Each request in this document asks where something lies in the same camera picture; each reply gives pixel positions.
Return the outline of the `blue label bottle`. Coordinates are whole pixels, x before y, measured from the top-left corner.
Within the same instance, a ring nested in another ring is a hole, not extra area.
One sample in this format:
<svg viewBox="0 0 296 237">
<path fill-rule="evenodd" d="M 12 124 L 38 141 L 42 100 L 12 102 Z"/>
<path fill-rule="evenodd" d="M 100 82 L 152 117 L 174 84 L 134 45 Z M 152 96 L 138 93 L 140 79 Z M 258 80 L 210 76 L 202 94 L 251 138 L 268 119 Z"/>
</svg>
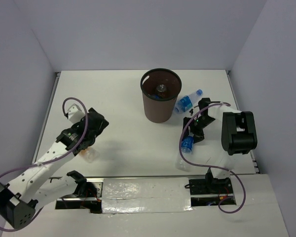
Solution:
<svg viewBox="0 0 296 237">
<path fill-rule="evenodd" d="M 190 135 L 185 137 L 181 141 L 180 148 L 185 159 L 192 158 L 193 143 L 194 143 L 193 136 L 190 136 Z M 180 153 L 178 153 L 175 167 L 181 171 L 189 172 L 191 165 L 185 162 L 182 159 Z"/>
<path fill-rule="evenodd" d="M 161 97 L 158 94 L 152 94 L 152 95 L 150 95 L 150 97 L 155 100 L 161 99 Z"/>
</svg>

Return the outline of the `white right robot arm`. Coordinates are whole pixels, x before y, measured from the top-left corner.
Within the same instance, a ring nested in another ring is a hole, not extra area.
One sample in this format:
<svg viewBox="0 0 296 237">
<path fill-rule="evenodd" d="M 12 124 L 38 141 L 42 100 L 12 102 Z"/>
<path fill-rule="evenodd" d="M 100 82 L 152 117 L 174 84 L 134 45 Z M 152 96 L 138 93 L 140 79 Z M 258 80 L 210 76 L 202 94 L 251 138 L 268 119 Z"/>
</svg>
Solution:
<svg viewBox="0 0 296 237">
<path fill-rule="evenodd" d="M 184 118 L 180 138 L 180 155 L 184 163 L 192 164 L 186 154 L 192 152 L 195 143 L 205 139 L 204 129 L 215 121 L 222 123 L 222 153 L 214 164 L 203 165 L 208 168 L 205 175 L 205 189 L 216 193 L 226 187 L 230 180 L 230 171 L 234 167 L 235 154 L 248 154 L 257 147 L 258 139 L 253 112 L 231 108 L 227 102 L 212 101 L 203 98 L 198 102 L 199 112 L 191 118 Z"/>
</svg>

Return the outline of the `clear bottle orange label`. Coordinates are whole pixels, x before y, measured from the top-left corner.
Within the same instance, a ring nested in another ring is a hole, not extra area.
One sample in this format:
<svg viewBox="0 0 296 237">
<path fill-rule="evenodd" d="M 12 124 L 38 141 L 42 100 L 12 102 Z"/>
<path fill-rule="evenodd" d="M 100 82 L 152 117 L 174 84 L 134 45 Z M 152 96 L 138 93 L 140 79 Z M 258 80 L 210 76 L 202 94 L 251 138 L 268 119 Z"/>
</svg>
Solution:
<svg viewBox="0 0 296 237">
<path fill-rule="evenodd" d="M 80 157 L 87 163 L 93 163 L 100 157 L 100 153 L 93 147 L 89 147 L 79 153 Z"/>
</svg>

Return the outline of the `clear bottle red cap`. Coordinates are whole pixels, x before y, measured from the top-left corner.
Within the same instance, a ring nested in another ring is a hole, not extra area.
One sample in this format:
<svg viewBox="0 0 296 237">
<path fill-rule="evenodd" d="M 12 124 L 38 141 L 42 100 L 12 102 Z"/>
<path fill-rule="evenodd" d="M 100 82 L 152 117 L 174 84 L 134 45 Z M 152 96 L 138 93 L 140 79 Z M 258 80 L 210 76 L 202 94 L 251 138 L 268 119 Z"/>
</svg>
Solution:
<svg viewBox="0 0 296 237">
<path fill-rule="evenodd" d="M 166 98 L 168 95 L 168 90 L 167 90 L 166 85 L 164 85 L 164 84 L 158 85 L 155 89 L 155 94 L 159 98 Z"/>
</svg>

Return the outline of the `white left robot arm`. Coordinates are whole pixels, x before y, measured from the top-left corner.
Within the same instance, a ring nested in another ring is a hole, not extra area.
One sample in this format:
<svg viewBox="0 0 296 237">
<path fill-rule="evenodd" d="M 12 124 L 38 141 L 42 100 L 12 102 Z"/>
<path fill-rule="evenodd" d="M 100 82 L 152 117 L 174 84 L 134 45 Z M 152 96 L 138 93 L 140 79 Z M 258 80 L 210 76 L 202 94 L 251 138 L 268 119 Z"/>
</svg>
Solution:
<svg viewBox="0 0 296 237">
<path fill-rule="evenodd" d="M 15 230 L 26 227 L 37 211 L 58 198 L 96 195 L 96 187 L 75 170 L 54 180 L 51 176 L 78 153 L 91 147 L 109 122 L 93 108 L 85 114 L 75 106 L 67 116 L 73 125 L 61 132 L 32 167 L 7 184 L 0 182 L 0 215 Z"/>
</svg>

